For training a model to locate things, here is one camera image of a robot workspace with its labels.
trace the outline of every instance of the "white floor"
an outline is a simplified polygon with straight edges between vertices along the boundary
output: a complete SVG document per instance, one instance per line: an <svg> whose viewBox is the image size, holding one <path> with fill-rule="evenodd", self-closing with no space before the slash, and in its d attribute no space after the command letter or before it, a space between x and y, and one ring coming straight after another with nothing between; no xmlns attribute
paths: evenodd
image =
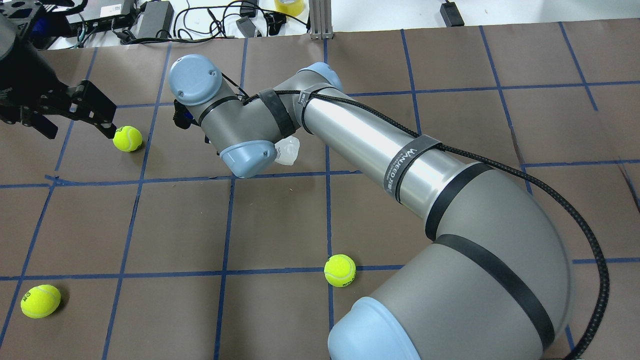
<svg viewBox="0 0 640 360"><path fill-rule="evenodd" d="M177 14L187 8L186 0L170 0ZM259 0L259 6L275 9L275 0ZM299 18L306 22L305 11ZM189 0L191 6L226 5L230 0ZM332 0L334 31L376 31L412 28L441 28L444 21L440 4L444 0ZM597 19L622 19L640 17L640 0L457 0L460 13L468 26L494 24L521 24L535 22L577 21ZM215 10L216 16L222 12ZM227 34L242 37L235 20L227 21ZM253 20L259 29L266 27L264 19ZM190 11L186 19L192 28L208 31L211 18L206 10ZM137 25L132 28L135 33ZM289 21L281 35L304 34L305 27ZM75 38L58 39L51 49L64 49L75 44ZM118 45L119 40L110 31L99 33L87 42L86 47Z"/></svg>

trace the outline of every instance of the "yellow tape roll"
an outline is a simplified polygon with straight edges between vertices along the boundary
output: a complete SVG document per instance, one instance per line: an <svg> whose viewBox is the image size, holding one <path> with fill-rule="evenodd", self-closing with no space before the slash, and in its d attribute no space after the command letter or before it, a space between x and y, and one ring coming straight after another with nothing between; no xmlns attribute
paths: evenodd
<svg viewBox="0 0 640 360"><path fill-rule="evenodd" d="M274 0L276 11L286 13L291 16L298 16L305 9L304 0Z"/></svg>

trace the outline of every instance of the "yellow object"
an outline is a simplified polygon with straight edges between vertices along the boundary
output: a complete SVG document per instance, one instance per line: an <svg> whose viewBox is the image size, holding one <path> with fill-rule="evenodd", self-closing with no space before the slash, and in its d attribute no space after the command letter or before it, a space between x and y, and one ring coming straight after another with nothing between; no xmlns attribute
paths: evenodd
<svg viewBox="0 0 640 360"><path fill-rule="evenodd" d="M133 126L123 126L116 130L113 145L125 152L136 151L142 146L142 134Z"/></svg>
<svg viewBox="0 0 640 360"><path fill-rule="evenodd" d="M334 255L324 264L324 277L331 285L343 288L356 278L356 264L347 255Z"/></svg>
<svg viewBox="0 0 640 360"><path fill-rule="evenodd" d="M22 312L32 318L49 316L60 305L60 291L55 286L40 285L27 291L20 301Z"/></svg>
<svg viewBox="0 0 640 360"><path fill-rule="evenodd" d="M305 9L303 0L273 0L276 3L276 11L291 16L298 16Z"/></svg>

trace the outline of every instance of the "light blue cap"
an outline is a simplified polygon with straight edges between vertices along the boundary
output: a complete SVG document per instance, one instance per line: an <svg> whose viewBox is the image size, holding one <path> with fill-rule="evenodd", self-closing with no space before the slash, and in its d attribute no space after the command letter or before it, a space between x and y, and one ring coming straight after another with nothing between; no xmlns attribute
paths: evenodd
<svg viewBox="0 0 640 360"><path fill-rule="evenodd" d="M420 360L409 335L379 301L356 301L329 333L332 360Z"/></svg>
<svg viewBox="0 0 640 360"><path fill-rule="evenodd" d="M329 81L329 84L333 85L333 87L335 87L336 89L342 91L342 82L340 81L338 74L336 74L335 71L333 71L329 67L329 65L325 63L315 63L315 64L312 64L311 66L305 67L304 69L300 69L298 72L304 71L304 70L309 70L309 71L318 73L320 76L327 79L327 81Z"/></svg>
<svg viewBox="0 0 640 360"><path fill-rule="evenodd" d="M175 98L186 106L211 100L222 85L222 73L206 56L185 55L169 70L169 86Z"/></svg>
<svg viewBox="0 0 640 360"><path fill-rule="evenodd" d="M273 163L276 147L267 140L252 140L227 147L220 152L220 157L235 176L246 179Z"/></svg>

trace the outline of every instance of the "tennis ball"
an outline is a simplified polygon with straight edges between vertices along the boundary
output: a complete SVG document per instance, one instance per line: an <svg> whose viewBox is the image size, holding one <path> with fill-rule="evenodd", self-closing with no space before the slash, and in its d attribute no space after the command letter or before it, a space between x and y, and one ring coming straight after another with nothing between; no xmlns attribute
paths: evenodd
<svg viewBox="0 0 640 360"><path fill-rule="evenodd" d="M20 301L22 312L32 318L49 316L60 305L60 291L51 285L40 285L27 291Z"/></svg>
<svg viewBox="0 0 640 360"><path fill-rule="evenodd" d="M324 277L331 285L343 288L356 278L356 264L347 255L334 255L324 264Z"/></svg>
<svg viewBox="0 0 640 360"><path fill-rule="evenodd" d="M133 126L123 126L116 130L113 145L125 152L136 151L142 146L142 134Z"/></svg>

